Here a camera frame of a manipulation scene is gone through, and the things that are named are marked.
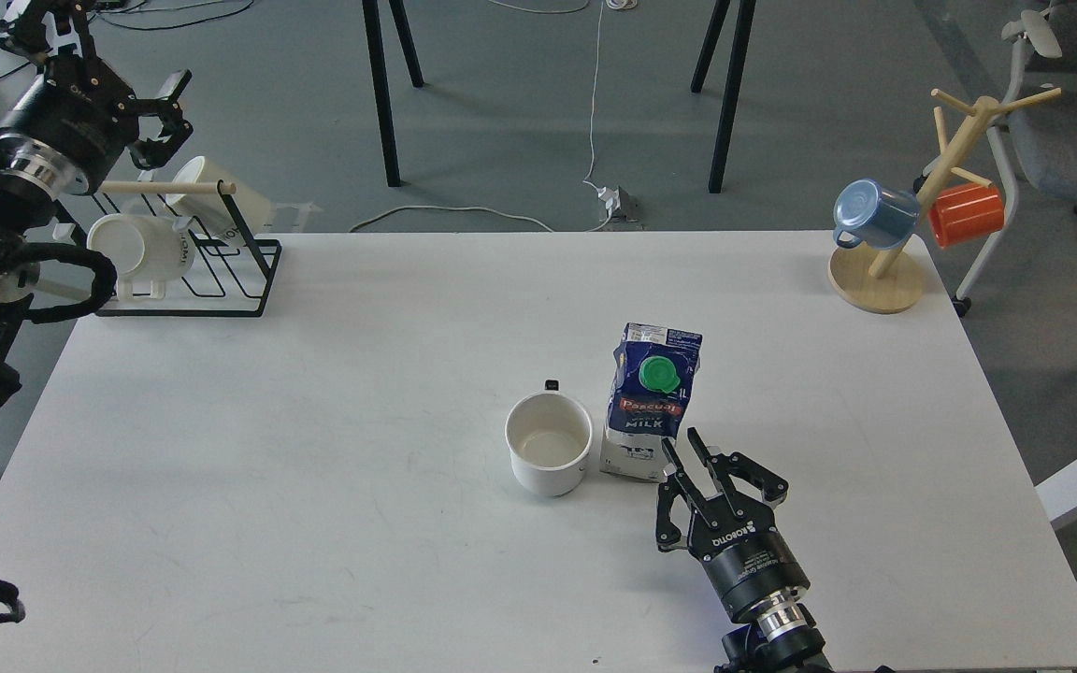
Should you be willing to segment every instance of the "black wire rack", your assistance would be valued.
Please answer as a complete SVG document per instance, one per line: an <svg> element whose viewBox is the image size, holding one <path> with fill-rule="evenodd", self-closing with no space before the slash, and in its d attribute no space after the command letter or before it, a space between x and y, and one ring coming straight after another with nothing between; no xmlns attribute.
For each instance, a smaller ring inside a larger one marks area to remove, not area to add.
<svg viewBox="0 0 1077 673"><path fill-rule="evenodd" d="M219 199L230 214L244 247L234 248L214 238L206 230L200 219L191 218L187 234L197 248L197 256L188 272L182 277L182 297L149 298L149 294L136 293L137 302L121 302L117 297L107 303L96 316L199 316L200 318L260 318L265 313L268 295L272 291L272 280L277 277L277 267L281 262L281 241L275 238L256 239L251 227L244 221L234 197L224 195L223 184L219 183ZM138 195L144 200L149 212L162 216L152 202L152 195ZM180 216L172 206L167 204L164 195L154 195L160 200L160 207L174 216ZM107 193L92 195L94 204L107 214L121 212L118 205ZM68 215L62 210L60 214ZM73 238L78 244L85 246L86 235L73 218L68 224L74 227Z"/></svg>

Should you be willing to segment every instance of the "blue milk carton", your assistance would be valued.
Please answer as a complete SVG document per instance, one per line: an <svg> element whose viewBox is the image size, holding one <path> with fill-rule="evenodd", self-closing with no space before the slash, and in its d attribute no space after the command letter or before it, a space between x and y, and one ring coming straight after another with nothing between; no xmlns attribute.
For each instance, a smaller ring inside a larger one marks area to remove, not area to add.
<svg viewBox="0 0 1077 673"><path fill-rule="evenodd" d="M700 362L700 334L626 324L614 351L614 375L601 472L662 480L662 439L672 443L688 408L691 380Z"/></svg>

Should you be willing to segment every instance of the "chair leg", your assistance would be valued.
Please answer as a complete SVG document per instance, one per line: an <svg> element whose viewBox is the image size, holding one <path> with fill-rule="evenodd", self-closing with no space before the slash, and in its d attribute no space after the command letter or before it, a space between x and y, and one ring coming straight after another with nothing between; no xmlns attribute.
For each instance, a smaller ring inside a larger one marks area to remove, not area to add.
<svg viewBox="0 0 1077 673"><path fill-rule="evenodd" d="M726 73L726 93L722 97L722 120L717 126L717 141L713 145L713 167L709 171L709 193L722 191L726 176L726 157L730 153L733 115L739 109L739 89L742 71L747 65L747 46L751 44L751 25L755 17L755 0L739 0L739 22L733 29L733 47L730 51L730 71Z"/></svg>
<svg viewBox="0 0 1077 673"><path fill-rule="evenodd" d="M415 88L426 84L422 80L422 68L418 65L418 52L415 51L415 36L409 32L409 20L406 18L406 8L401 0L389 0L389 11L393 13L393 25L397 26L397 39L401 40L401 51L406 55L406 68L409 68L409 81Z"/></svg>
<svg viewBox="0 0 1077 673"><path fill-rule="evenodd" d="M970 288L979 280L979 274L983 271L988 260L991 260L995 248L999 246L1001 238L1011 229L1012 218L1017 216L1017 208L1020 208L1020 195L1017 194L1017 172L1012 170L1011 162L1008 162L1008 153L1004 149L999 128L988 128L987 136L992 157L995 158L995 170L999 171L1001 184L1004 187L1004 227L989 236L988 242L983 243L979 255L975 256L975 262L967 269L967 276L963 278L959 289L954 290L953 298L955 302L966 299L967 295L970 294Z"/></svg>
<svg viewBox="0 0 1077 673"><path fill-rule="evenodd" d="M722 23L726 22L726 13L729 11L730 0L717 0L713 3L713 16L709 18L709 27L705 29L705 42L700 46L697 71L693 72L691 76L693 94L700 94L700 89L705 85L705 74L709 74L713 52L717 51L717 38L722 34Z"/></svg>
<svg viewBox="0 0 1077 673"><path fill-rule="evenodd" d="M377 123L380 126L380 152L384 154L386 182L389 187L401 187L397 167L397 140L393 137L393 108L389 102L389 76L386 73L384 41L380 38L380 13L377 0L363 0L364 33L368 39L368 65L372 66L372 93L377 102Z"/></svg>

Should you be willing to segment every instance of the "white mug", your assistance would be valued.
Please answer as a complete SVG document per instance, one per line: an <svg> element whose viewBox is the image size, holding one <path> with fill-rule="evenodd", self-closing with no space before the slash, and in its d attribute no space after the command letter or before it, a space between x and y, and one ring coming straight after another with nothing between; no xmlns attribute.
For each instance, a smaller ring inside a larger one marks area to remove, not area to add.
<svg viewBox="0 0 1077 673"><path fill-rule="evenodd" d="M150 282L149 298L163 299L166 281L185 276L194 265L196 247L185 230L174 230L171 219L114 213L98 218L86 236L86 248L107 255L115 265L115 294L128 302L132 282Z"/></svg>
<svg viewBox="0 0 1077 673"><path fill-rule="evenodd" d="M236 208L243 214L243 220L248 223L248 229L252 235L256 234L261 227L268 224L272 218L272 204L260 192L248 187L243 182L236 180L234 174L227 172L223 167L206 157L193 157L185 163L181 170L177 171L173 182L188 182L198 184L218 184L223 182L235 183L236 193L232 195L235 199ZM197 216L204 229L219 241L234 247L243 248L243 234L240 234L235 219L230 218L223 197L219 195L171 195L168 197L168 208L176 210L181 216Z"/></svg>
<svg viewBox="0 0 1077 673"><path fill-rule="evenodd" d="M592 419L585 405L559 392L557 380L548 380L546 391L533 393L509 409L505 444L518 485L556 497L585 478Z"/></svg>

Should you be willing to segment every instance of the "wooden base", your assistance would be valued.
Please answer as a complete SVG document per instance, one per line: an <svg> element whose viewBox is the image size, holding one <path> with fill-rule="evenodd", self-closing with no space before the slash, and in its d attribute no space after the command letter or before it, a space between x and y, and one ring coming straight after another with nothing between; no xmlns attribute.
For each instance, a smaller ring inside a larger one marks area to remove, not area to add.
<svg viewBox="0 0 1077 673"><path fill-rule="evenodd" d="M896 257L883 278L871 278L868 269L880 252L867 244L838 248L829 257L829 282L834 290L865 311L893 314L909 309L920 299L924 277L907 254Z"/></svg>

